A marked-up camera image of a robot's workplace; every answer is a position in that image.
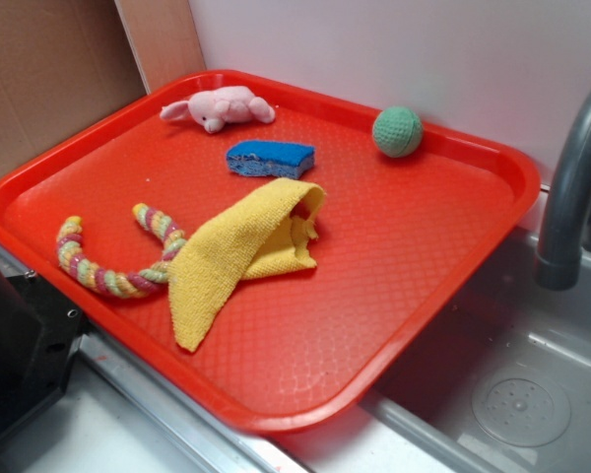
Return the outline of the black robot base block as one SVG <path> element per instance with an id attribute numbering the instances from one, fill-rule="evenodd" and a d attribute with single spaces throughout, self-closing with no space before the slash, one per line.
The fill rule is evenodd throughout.
<path id="1" fill-rule="evenodd" d="M 84 323 L 44 278 L 0 269 L 0 441 L 65 394 Z"/>

